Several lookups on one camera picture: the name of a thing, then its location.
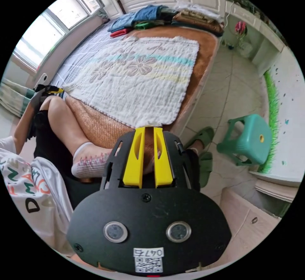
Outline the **person's left hand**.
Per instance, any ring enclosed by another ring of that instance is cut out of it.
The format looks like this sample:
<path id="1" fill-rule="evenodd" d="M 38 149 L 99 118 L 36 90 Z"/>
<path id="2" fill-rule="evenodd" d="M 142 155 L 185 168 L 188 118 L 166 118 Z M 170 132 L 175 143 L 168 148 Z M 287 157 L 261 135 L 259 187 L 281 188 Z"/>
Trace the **person's left hand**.
<path id="1" fill-rule="evenodd" d="M 47 93 L 45 89 L 36 92 L 34 96 L 29 101 L 28 107 L 33 109 L 34 111 L 38 111 L 43 104 L 43 102 L 47 99 Z"/>

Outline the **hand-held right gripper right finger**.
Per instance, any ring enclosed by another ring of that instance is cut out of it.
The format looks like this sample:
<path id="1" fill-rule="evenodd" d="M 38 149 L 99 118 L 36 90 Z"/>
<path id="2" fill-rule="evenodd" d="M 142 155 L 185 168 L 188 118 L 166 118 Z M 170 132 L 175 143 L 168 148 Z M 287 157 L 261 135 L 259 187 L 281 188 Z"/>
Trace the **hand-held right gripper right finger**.
<path id="1" fill-rule="evenodd" d="M 153 128 L 154 134 L 154 177 L 155 187 L 169 186 L 173 182 L 163 129 Z"/>

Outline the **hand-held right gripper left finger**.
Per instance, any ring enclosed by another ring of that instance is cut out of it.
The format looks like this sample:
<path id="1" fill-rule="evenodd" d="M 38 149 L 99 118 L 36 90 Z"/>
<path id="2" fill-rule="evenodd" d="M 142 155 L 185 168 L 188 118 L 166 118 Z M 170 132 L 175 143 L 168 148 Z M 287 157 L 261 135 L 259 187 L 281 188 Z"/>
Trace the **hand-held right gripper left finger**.
<path id="1" fill-rule="evenodd" d="M 126 162 L 123 183 L 128 187 L 142 188 L 144 152 L 145 152 L 145 127 L 135 129 L 128 159 Z"/>

